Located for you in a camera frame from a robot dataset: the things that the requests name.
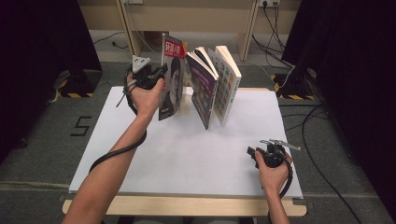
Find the white board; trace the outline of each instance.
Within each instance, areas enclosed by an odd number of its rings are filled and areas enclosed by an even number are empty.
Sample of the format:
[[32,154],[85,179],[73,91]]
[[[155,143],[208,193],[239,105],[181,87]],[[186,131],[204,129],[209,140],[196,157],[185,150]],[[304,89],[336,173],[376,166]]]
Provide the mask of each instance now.
[[[221,127],[212,112],[208,130],[191,103],[190,93],[188,89],[182,108],[173,117],[158,121],[158,111],[154,115],[120,193],[262,197],[259,170],[247,150],[266,148],[260,140],[287,142],[275,93],[238,90],[227,124]],[[125,99],[116,107],[121,96],[122,87],[111,89],[70,185],[71,192],[78,190],[93,162],[109,151],[134,119]],[[292,167],[293,181],[285,197],[303,198]]]

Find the black stand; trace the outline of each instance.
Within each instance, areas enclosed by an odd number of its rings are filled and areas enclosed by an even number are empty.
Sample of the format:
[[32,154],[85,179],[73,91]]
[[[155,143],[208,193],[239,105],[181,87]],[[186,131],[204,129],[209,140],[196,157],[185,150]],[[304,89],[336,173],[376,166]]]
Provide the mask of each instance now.
[[276,97],[283,99],[301,99],[301,100],[313,100],[312,91],[309,86],[305,83],[304,77],[296,76],[292,77],[290,74],[289,78],[286,79],[288,74],[274,74],[273,81],[276,84],[275,91]]
[[69,76],[59,89],[62,97],[92,97],[102,71],[80,70]]

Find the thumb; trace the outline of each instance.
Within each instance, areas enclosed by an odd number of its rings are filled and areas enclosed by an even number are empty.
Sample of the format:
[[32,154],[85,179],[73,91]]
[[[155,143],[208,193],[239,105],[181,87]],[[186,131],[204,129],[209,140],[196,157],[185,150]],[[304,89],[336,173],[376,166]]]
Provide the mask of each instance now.
[[259,164],[259,168],[266,166],[264,162],[264,158],[262,157],[262,154],[259,151],[256,150],[255,156],[256,156],[256,162]]

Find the wall outlet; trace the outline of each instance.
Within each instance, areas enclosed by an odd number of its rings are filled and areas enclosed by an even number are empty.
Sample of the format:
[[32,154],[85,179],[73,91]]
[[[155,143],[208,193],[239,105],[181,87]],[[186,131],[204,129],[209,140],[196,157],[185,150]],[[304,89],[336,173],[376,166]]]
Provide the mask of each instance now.
[[[277,5],[280,5],[280,0],[265,0],[267,2],[267,7],[275,7],[275,3],[277,3]],[[260,7],[262,7],[262,3],[264,2],[264,0],[260,0]]]

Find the standing book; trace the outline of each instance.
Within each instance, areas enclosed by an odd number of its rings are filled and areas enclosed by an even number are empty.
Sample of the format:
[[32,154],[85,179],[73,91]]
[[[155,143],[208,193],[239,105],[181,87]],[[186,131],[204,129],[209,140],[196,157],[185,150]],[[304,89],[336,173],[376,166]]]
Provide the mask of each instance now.
[[187,52],[186,59],[191,71],[192,103],[208,129],[219,76],[204,48]]
[[216,46],[215,51],[210,49],[209,57],[219,74],[215,111],[221,126],[225,126],[242,75],[227,46]]
[[233,99],[242,75],[226,46],[217,46],[206,53],[199,47],[187,52],[193,88],[192,102],[206,129],[214,110],[221,126],[229,117]]
[[177,113],[183,94],[185,71],[183,42],[167,34],[163,34],[162,65],[165,63],[168,70],[164,74],[165,86],[161,94],[159,120],[169,118]]

